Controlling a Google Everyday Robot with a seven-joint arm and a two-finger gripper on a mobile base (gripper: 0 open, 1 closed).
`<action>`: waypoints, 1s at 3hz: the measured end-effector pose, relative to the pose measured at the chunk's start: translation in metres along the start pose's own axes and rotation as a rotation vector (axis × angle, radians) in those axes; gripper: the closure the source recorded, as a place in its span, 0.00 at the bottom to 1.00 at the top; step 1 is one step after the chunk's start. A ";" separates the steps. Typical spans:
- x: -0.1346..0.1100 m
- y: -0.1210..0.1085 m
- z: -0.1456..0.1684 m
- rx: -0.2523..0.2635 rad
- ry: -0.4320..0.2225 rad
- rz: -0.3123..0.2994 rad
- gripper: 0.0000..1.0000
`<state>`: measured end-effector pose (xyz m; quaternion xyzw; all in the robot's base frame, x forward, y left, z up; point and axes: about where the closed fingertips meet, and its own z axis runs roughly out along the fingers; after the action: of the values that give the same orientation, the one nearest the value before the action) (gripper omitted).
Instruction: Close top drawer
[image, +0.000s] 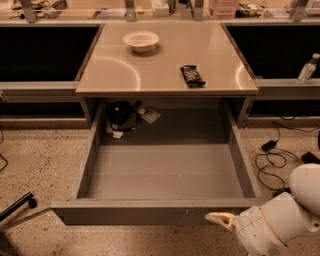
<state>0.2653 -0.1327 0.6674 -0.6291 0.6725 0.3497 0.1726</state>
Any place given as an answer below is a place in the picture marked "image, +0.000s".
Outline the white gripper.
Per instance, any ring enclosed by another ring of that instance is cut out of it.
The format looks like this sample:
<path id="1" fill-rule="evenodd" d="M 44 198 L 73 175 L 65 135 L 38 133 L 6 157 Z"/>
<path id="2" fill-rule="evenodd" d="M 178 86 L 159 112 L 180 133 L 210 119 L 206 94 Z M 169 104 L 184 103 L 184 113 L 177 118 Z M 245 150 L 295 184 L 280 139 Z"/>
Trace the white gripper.
<path id="1" fill-rule="evenodd" d="M 228 212 L 212 212 L 205 219 L 236 234 L 249 256 L 280 256 L 287 251 L 266 221 L 261 209 L 253 206 L 239 216 Z"/>

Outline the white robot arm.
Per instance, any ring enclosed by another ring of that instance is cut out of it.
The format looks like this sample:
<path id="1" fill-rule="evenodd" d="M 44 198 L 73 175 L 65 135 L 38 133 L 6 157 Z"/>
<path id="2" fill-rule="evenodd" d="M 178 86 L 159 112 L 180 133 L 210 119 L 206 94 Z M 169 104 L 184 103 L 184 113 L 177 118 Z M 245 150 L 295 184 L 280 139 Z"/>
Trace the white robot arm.
<path id="1" fill-rule="evenodd" d="M 280 256 L 302 238 L 320 236 L 320 165 L 303 164 L 289 176 L 289 192 L 235 215 L 211 212 L 206 220 L 234 233 L 250 256 Z"/>

